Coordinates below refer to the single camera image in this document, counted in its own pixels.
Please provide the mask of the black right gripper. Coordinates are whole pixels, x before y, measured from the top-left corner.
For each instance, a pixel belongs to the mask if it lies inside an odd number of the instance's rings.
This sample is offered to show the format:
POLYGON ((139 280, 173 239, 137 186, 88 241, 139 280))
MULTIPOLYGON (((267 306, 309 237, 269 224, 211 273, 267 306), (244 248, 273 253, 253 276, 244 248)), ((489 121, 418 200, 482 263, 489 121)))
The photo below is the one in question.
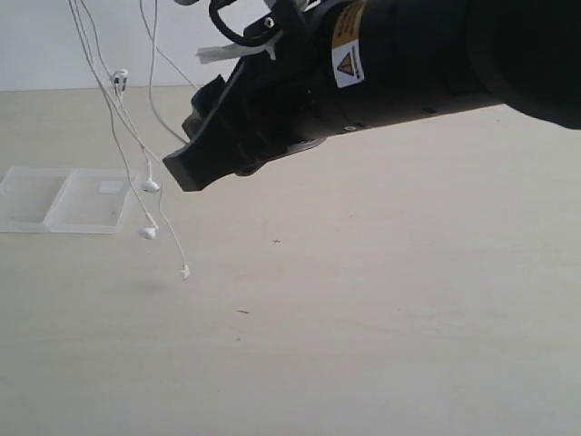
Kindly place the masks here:
POLYGON ((183 192, 251 175, 363 127, 350 112, 363 82, 361 1, 270 1, 242 32, 222 19, 229 6, 212 1, 208 12, 231 42, 221 53, 238 62, 228 78, 217 76, 192 97, 182 124, 189 142, 162 159, 183 192))

